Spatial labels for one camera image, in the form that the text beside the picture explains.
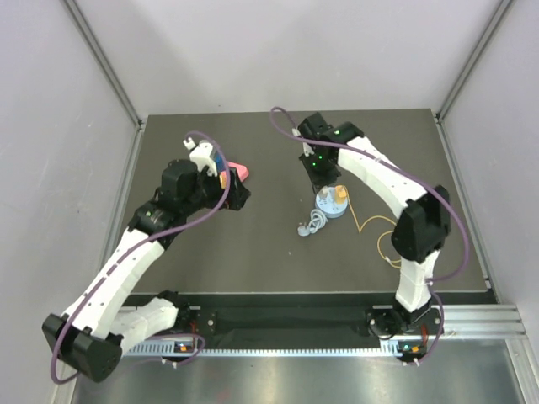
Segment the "orange charger block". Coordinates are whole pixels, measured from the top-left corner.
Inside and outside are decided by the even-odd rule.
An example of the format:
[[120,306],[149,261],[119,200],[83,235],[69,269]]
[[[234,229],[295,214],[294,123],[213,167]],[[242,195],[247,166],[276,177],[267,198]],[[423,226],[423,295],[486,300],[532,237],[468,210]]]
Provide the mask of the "orange charger block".
[[334,188],[334,201],[336,204],[343,204],[348,198],[347,190],[344,186],[336,186]]

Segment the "blue cube socket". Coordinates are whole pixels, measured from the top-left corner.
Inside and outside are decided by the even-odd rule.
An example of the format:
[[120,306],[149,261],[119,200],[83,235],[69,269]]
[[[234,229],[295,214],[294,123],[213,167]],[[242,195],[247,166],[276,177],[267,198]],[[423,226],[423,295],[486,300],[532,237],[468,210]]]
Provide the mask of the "blue cube socket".
[[221,158],[221,156],[219,154],[216,154],[215,157],[214,157],[214,161],[215,161],[215,164],[216,164],[216,169],[217,171],[220,173],[220,172],[223,172],[225,170],[224,168],[224,163],[223,163],[223,160]]

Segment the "pink triangular power strip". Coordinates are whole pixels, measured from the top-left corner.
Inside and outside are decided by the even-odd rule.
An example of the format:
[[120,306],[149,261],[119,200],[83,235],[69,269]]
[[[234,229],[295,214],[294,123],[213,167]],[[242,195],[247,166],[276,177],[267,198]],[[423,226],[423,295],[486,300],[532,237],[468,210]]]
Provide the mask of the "pink triangular power strip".
[[229,162],[228,166],[236,170],[239,180],[241,182],[244,182],[248,178],[249,170],[246,166],[236,162]]

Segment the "round light blue power strip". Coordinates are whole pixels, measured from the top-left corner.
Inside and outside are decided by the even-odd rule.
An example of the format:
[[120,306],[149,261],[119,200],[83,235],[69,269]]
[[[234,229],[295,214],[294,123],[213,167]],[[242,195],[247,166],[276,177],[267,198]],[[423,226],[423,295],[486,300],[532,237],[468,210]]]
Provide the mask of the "round light blue power strip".
[[324,228],[330,219],[337,219],[342,216],[349,206],[349,196],[347,200],[339,205],[334,201],[334,188],[336,186],[331,186],[330,195],[328,196],[328,201],[326,204],[321,205],[316,201],[314,202],[314,209],[311,210],[309,214],[309,221],[307,223],[302,223],[297,227],[297,233],[300,237],[308,237],[312,234],[317,233],[319,230]]

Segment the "yellow plug adapter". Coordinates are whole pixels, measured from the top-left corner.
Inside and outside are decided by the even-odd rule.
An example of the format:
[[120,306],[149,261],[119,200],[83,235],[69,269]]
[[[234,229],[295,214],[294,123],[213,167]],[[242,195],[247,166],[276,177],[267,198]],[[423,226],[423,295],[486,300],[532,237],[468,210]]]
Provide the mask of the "yellow plug adapter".
[[219,179],[221,188],[224,189],[227,186],[227,175],[225,173],[220,173]]

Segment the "white square charger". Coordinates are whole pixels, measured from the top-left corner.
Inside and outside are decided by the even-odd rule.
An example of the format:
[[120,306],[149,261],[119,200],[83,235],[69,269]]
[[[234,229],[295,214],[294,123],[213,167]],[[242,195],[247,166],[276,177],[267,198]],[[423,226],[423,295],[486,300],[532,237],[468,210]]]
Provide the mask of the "white square charger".
[[316,201],[319,204],[324,205],[327,203],[329,195],[330,195],[330,188],[327,186],[324,186],[317,192]]

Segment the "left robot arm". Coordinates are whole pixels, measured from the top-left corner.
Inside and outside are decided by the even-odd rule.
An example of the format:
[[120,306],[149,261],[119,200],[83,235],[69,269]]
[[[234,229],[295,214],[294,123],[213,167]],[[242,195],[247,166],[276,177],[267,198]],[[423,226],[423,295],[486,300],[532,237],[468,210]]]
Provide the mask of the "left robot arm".
[[173,160],[163,170],[154,195],[132,216],[109,260],[81,296],[61,315],[50,314],[42,331],[51,352],[50,373],[57,385],[58,362],[94,382],[108,378],[137,344],[169,330],[185,332],[191,322],[187,301],[165,290],[131,314],[120,308],[142,275],[172,245],[175,237],[202,222],[189,217],[205,210],[240,210],[250,196],[244,176],[232,162],[198,165]]

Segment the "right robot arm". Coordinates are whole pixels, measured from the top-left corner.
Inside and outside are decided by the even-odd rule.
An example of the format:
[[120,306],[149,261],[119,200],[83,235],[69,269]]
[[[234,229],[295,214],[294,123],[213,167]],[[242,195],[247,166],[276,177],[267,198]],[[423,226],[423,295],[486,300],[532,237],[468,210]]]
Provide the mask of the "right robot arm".
[[327,219],[339,217],[351,207],[348,191],[337,183],[342,170],[358,178],[396,220],[389,235],[399,256],[395,264],[400,275],[388,333],[414,332],[433,303],[429,286],[451,230],[447,190],[429,188],[406,174],[350,122],[333,126],[315,113],[294,128],[292,135],[302,142],[300,160],[315,193],[311,219],[299,226],[299,234],[313,234]]

